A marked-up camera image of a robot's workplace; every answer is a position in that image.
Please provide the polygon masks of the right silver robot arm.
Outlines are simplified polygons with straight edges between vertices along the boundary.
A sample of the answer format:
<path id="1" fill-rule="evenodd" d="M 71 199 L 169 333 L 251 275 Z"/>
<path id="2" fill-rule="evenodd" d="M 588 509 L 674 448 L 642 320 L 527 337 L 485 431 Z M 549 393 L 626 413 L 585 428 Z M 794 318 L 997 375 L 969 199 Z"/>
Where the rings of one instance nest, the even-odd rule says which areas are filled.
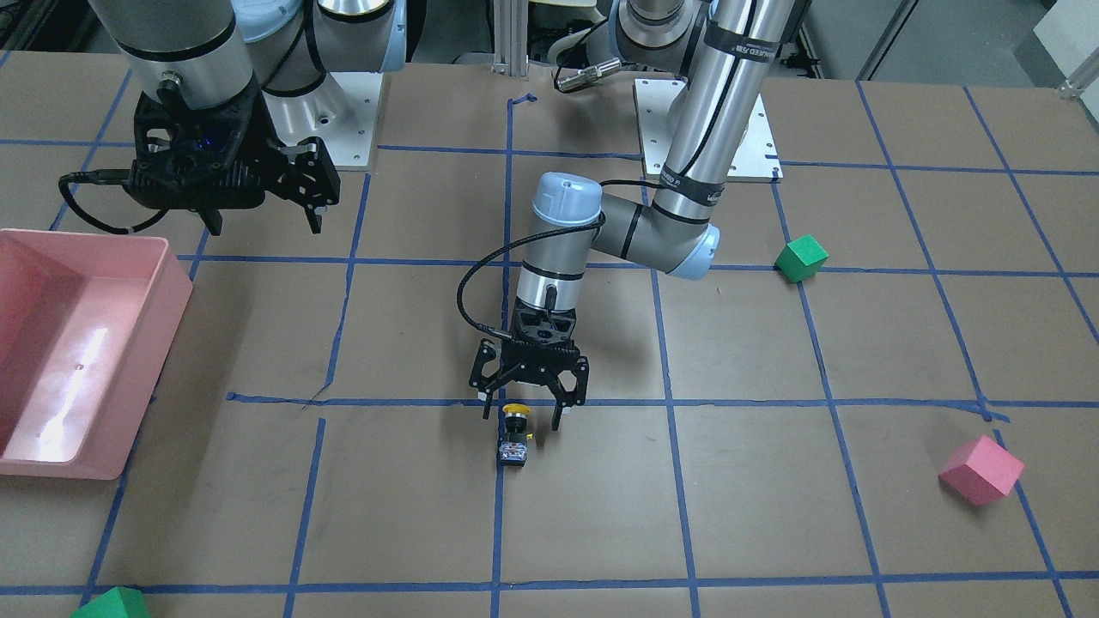
<path id="1" fill-rule="evenodd" d="M 336 73 L 400 70 L 424 1 L 95 1 L 142 93 L 126 169 L 67 173 L 58 189 L 90 227 L 135 234 L 170 211 L 222 212 L 268 196 L 313 233 L 340 200 L 330 141 L 352 111 Z"/>

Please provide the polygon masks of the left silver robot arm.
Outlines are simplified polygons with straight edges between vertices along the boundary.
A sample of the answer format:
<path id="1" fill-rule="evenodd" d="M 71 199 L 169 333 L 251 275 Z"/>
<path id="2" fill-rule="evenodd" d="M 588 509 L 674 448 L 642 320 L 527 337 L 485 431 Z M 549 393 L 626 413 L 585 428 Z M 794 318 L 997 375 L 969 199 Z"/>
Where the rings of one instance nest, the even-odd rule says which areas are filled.
<path id="1" fill-rule="evenodd" d="M 604 181 L 545 173 L 532 197 L 525 238 L 492 251 L 475 269 L 521 253 L 506 329 L 471 321 L 484 338 L 470 387 L 492 412 L 511 383 L 542 386 L 552 427 L 587 398 L 589 361 L 574 344 L 590 251 L 682 279 L 710 269 L 720 242 L 712 223 L 735 165 L 762 144 L 765 75 L 792 25 L 792 1 L 617 1 L 599 32 L 610 55 L 555 86 L 569 93 L 623 65 L 655 68 L 677 82 L 635 84 L 643 161 L 653 195 L 633 203 Z"/>

